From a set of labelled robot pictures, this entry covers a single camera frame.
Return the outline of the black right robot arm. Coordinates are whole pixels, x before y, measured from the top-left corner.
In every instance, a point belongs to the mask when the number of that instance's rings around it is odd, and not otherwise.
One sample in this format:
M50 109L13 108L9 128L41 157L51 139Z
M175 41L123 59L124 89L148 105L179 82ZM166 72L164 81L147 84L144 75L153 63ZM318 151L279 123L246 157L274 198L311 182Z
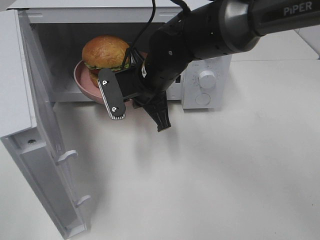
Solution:
M190 62L248 52L265 35L320 23L317 0L212 0L194 10L176 4L181 12L149 39L140 67L147 92L135 99L158 131L171 125L166 90Z

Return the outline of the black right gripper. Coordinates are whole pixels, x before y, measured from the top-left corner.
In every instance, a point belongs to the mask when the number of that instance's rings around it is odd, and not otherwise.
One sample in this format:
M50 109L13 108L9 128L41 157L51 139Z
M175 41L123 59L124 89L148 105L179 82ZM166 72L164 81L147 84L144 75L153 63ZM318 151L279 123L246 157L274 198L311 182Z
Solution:
M171 127L167 89L187 68L190 57L146 57L134 65L134 86L138 95L134 102L146 112L161 132Z

